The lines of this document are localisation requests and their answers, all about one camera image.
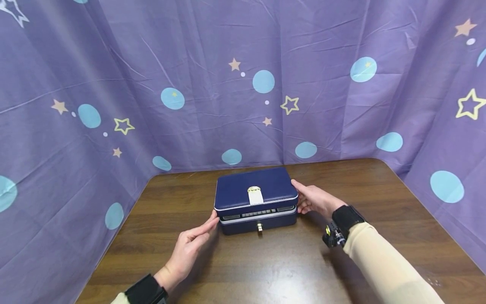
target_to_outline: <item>black wristband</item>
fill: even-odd
[[[332,213],[332,220],[336,223],[343,234],[344,239],[347,240],[349,236],[349,229],[356,224],[366,222],[361,214],[353,206],[341,206]]]
[[[151,274],[128,288],[125,295],[130,304],[165,304],[168,297],[165,288]]]

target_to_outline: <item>purple fabric backdrop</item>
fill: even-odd
[[[363,157],[486,270],[485,9],[0,0],[0,299],[74,302],[154,175]]]

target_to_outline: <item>table surface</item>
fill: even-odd
[[[484,303],[486,277],[386,164],[379,160],[286,166],[290,176],[354,205],[437,290],[445,303]],[[169,259],[181,231],[202,224],[219,176],[249,169],[159,175],[149,181],[78,304],[110,303]],[[321,241],[325,223],[215,233],[171,303],[379,303],[340,248]]]

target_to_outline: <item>peach star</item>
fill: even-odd
[[[471,23],[471,19],[466,20],[464,24],[456,25],[457,33],[454,37],[459,35],[469,36],[469,31],[476,27],[477,24]]]
[[[233,58],[233,61],[231,61],[228,64],[231,65],[231,71],[234,71],[234,70],[240,70],[240,63],[241,62],[238,62],[238,61],[236,61],[235,58]]]
[[[265,124],[265,126],[271,125],[272,124],[272,119],[265,117],[265,120],[262,123]]]
[[[464,106],[462,103],[469,99],[472,99],[473,101],[479,103],[474,107],[473,113],[469,111],[463,111]],[[457,103],[459,104],[459,110],[457,111],[456,118],[468,116],[474,120],[477,120],[479,115],[479,109],[486,105],[486,99],[477,97],[476,89],[471,89],[471,91],[469,91],[469,94],[464,98],[459,98]]]
[[[60,103],[57,100],[54,99],[54,105],[51,106],[51,108],[56,109],[59,114],[62,115],[63,112],[68,112],[68,109],[66,109],[65,103]]]
[[[287,107],[287,103],[289,103],[289,101],[293,101],[294,102],[294,107],[292,107],[290,109]],[[299,111],[299,107],[297,106],[297,102],[298,101],[299,101],[299,98],[298,97],[296,97],[296,98],[290,98],[289,96],[285,96],[285,102],[283,103],[283,105],[280,105],[280,107],[285,110],[285,113],[287,115],[289,115],[290,112],[292,112],[294,110],[295,111]]]
[[[120,151],[120,148],[113,149],[113,156],[118,156],[120,158],[120,155],[122,152]]]

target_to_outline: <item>navy blue box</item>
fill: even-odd
[[[230,235],[293,225],[297,202],[287,170],[277,167],[219,177],[214,209]]]

